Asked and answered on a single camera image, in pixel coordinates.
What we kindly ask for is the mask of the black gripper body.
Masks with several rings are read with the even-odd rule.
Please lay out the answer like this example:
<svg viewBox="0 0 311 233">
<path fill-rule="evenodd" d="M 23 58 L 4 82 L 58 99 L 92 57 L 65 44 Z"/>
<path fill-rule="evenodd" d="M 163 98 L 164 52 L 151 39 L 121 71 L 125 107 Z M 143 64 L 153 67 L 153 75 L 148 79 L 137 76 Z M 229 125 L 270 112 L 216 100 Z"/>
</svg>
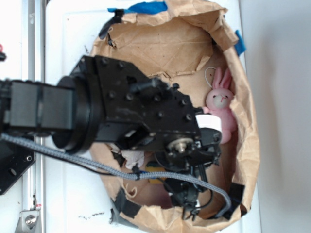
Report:
<svg viewBox="0 0 311 233">
<path fill-rule="evenodd" d="M 167 170 L 218 164 L 221 132 L 201 127 L 201 108 L 175 84 L 146 77 L 135 65 L 101 56 L 83 56 L 70 76 L 90 95 L 94 141 L 121 150 L 149 151 Z"/>
</svg>

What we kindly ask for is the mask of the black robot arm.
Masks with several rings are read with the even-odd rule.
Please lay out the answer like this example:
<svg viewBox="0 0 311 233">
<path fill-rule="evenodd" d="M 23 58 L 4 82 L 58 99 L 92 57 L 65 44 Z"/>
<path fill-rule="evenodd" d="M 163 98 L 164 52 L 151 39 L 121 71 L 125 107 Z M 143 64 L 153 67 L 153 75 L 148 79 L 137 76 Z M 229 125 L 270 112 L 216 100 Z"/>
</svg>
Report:
<svg viewBox="0 0 311 233">
<path fill-rule="evenodd" d="M 134 64 L 83 56 L 57 85 L 0 83 L 0 130 L 17 136 L 52 136 L 70 154 L 94 142 L 121 150 L 154 152 L 167 170 L 217 164 L 221 132 L 199 124 L 190 97 Z"/>
</svg>

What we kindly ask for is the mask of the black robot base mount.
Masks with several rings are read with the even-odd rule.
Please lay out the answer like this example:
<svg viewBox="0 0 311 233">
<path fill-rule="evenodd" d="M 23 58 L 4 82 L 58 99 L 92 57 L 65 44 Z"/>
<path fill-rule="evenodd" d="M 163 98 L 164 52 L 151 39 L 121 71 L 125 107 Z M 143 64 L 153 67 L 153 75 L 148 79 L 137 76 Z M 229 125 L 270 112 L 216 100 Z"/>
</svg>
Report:
<svg viewBox="0 0 311 233">
<path fill-rule="evenodd" d="M 35 153 L 17 144 L 0 141 L 0 195 L 22 177 L 36 161 Z"/>
</svg>

